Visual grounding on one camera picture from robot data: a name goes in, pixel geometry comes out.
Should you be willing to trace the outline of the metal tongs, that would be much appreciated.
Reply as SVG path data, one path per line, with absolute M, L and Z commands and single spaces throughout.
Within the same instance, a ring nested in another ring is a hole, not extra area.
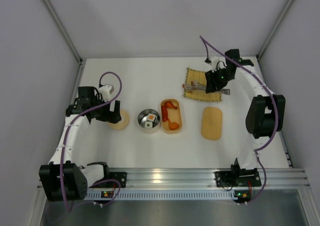
M 182 87 L 185 91 L 188 91 L 188 92 L 193 92 L 193 91 L 204 91 L 205 92 L 206 91 L 206 85 L 201 84 L 201 83 L 198 83 L 197 87 L 193 87 L 193 86 L 191 86 L 191 84 L 184 83 L 184 84 L 182 84 Z M 230 95 L 231 91 L 230 91 L 230 89 L 221 89 L 219 91 L 215 91 L 215 93 Z

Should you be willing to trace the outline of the orange toy fried piece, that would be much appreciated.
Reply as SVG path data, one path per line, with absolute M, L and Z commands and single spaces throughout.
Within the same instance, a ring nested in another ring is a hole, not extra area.
M 164 103 L 164 106 L 168 109 L 174 109 L 174 110 L 177 110 L 178 107 L 174 105 L 174 103 L 172 101 L 166 101 Z

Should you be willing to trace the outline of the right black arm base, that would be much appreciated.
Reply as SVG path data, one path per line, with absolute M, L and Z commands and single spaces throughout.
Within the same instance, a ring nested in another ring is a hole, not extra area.
M 254 170 L 242 170 L 240 172 L 218 171 L 214 173 L 218 187 L 259 187 L 262 185 L 260 175 Z

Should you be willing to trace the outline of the green sushi roll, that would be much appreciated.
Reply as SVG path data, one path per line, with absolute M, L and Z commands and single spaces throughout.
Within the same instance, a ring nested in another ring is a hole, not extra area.
M 153 128 L 153 123 L 150 122 L 150 121 L 146 121 L 146 122 L 144 123 L 144 128 L 146 128 L 146 129 L 152 129 L 152 128 Z

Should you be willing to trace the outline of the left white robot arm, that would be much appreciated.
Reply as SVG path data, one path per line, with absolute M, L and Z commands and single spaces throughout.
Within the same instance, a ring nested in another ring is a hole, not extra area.
M 64 129 L 55 153 L 38 172 L 48 201 L 82 200 L 89 187 L 111 178 L 106 162 L 80 167 L 75 157 L 92 120 L 120 122 L 120 101 L 111 97 L 113 91 L 114 87 L 108 84 L 78 88 L 78 97 L 66 109 Z

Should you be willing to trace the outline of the orange sushi roll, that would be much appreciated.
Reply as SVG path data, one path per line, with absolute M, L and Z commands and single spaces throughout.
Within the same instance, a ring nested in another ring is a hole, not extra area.
M 149 113 L 147 115 L 147 121 L 155 122 L 157 120 L 157 116 L 155 114 Z

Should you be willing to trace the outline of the red toy shrimp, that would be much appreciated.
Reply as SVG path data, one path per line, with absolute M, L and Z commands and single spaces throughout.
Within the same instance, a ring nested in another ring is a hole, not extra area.
M 165 105 L 161 106 L 161 115 L 162 115 L 162 121 L 166 122 L 168 120 L 168 109 Z

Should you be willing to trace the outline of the orange toy chicken leg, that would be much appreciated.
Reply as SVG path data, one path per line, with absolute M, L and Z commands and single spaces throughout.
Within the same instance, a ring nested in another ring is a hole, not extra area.
M 177 130 L 179 129 L 179 124 L 176 122 L 171 122 L 170 119 L 167 120 L 168 121 L 168 126 L 170 130 Z

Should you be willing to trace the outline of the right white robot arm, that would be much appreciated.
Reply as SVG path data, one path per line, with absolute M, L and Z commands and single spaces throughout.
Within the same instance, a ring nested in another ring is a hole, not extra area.
M 228 82 L 236 80 L 246 92 L 250 106 L 245 118 L 247 132 L 253 136 L 244 156 L 239 156 L 229 171 L 217 173 L 219 187 L 260 186 L 257 167 L 261 165 L 260 152 L 271 144 L 276 133 L 283 127 L 286 99 L 273 93 L 262 81 L 250 59 L 243 59 L 238 49 L 223 54 L 224 61 L 207 57 L 211 70 L 205 72 L 205 92 L 222 92 Z

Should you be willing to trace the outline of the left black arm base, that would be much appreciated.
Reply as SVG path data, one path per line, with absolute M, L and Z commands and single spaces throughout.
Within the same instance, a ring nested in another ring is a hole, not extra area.
M 126 188 L 127 184 L 127 172 L 125 171 L 119 171 L 119 172 L 113 172 L 111 171 L 108 173 L 102 180 L 109 180 L 108 182 L 103 182 L 102 184 L 99 185 L 99 187 L 104 187 L 104 188 L 118 188 L 118 184 L 114 181 L 111 181 L 111 179 L 114 179 L 118 181 L 121 185 L 121 188 Z

